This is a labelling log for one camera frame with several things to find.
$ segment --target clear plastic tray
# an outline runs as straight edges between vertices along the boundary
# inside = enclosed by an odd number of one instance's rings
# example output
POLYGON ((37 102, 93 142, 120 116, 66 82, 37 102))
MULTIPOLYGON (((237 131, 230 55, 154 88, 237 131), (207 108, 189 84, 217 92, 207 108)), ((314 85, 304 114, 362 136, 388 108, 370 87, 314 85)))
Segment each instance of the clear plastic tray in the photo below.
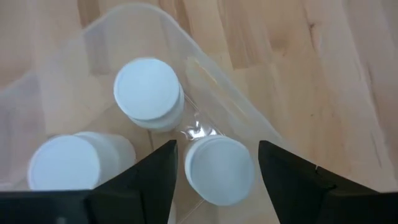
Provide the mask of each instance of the clear plastic tray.
POLYGON ((284 147, 281 137, 172 17, 154 6, 135 3, 113 9, 43 67, 5 89, 0 94, 0 124, 2 190, 27 189, 24 179, 30 157, 57 134, 120 134, 133 143, 138 159, 177 139, 180 164, 174 202, 178 222, 245 223, 275 218, 259 172, 257 147, 260 140, 284 147), (151 133, 133 124, 116 105, 114 78, 137 57, 159 58, 176 71, 187 102, 176 130, 151 133), (185 178, 185 146, 211 134, 245 144, 257 165, 252 194, 232 207, 204 202, 185 178))

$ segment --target black plastic piece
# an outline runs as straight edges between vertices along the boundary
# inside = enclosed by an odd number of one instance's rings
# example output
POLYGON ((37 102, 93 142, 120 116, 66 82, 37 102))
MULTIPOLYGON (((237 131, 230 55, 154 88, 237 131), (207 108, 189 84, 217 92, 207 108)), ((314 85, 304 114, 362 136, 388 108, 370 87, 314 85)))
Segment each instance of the black plastic piece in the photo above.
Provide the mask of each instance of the black plastic piece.
POLYGON ((0 223, 167 223, 177 180, 169 141, 93 190, 0 192, 0 223))
POLYGON ((281 224, 398 223, 398 193, 381 194, 268 141, 259 163, 281 224))

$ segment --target round top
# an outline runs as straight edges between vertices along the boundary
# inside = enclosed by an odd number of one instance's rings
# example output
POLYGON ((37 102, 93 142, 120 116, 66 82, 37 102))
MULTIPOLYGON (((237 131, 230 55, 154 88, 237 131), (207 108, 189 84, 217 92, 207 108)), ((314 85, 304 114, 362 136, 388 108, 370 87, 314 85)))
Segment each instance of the round top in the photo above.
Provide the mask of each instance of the round top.
POLYGON ((156 58, 139 58, 119 71, 113 89, 116 103, 133 119, 167 114, 177 103, 180 83, 172 67, 156 58))
POLYGON ((100 179, 96 149, 76 136, 55 137, 39 147, 30 160, 32 190, 92 189, 100 179))
POLYGON ((205 200, 228 206, 249 195, 254 173, 254 163, 245 146, 227 137, 213 138, 193 155, 190 180, 205 200))

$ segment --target wooden floor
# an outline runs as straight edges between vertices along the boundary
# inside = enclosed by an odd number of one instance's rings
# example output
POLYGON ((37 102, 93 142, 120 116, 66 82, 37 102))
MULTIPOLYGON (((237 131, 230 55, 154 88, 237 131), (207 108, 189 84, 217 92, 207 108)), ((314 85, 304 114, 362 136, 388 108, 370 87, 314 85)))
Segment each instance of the wooden floor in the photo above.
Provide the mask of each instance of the wooden floor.
MULTIPOLYGON (((40 66, 65 40, 126 2, 132 1, 1 1, 0 86, 40 66)), ((381 2, 388 0, 143 2, 173 16, 304 158, 376 190, 398 189, 397 145, 388 141, 398 106, 384 88, 398 85, 391 75, 398 71, 396 30, 380 39, 361 20, 369 9, 384 12, 381 2), (385 51, 371 48, 387 37, 385 51)), ((380 23, 390 32, 385 20, 380 23)), ((277 222, 270 216, 267 223, 277 222)))

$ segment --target plastic container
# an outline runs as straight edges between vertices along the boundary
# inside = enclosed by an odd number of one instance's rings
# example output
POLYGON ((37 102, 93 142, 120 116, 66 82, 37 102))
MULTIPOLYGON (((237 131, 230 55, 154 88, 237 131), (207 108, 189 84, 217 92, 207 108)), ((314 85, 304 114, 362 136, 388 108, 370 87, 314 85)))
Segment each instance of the plastic container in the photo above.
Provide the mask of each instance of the plastic container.
POLYGON ((138 126, 170 131, 181 121, 184 92, 173 68, 156 58, 137 58, 119 71, 113 93, 138 126))
POLYGON ((230 206, 245 199, 254 183, 254 161, 248 149, 226 136, 206 136, 186 149, 185 175, 206 201, 230 206))
POLYGON ((177 139, 180 163, 173 198, 177 223, 245 223, 275 217, 257 163, 258 143, 268 140, 286 146, 216 63, 171 16, 154 6, 118 6, 72 38, 42 67, 7 87, 0 93, 0 124, 3 190, 26 190, 21 183, 29 159, 54 135, 81 131, 119 134, 134 145, 138 161, 169 139, 177 139), (183 88, 183 116, 173 131, 155 133, 141 128, 115 102, 117 73, 142 57, 169 64, 183 88), (256 165, 250 194, 228 207, 204 201, 184 172, 186 146, 217 134, 244 144, 256 165))
POLYGON ((49 139, 33 155, 31 190, 93 189, 133 166, 136 155, 122 136, 82 132, 49 139))

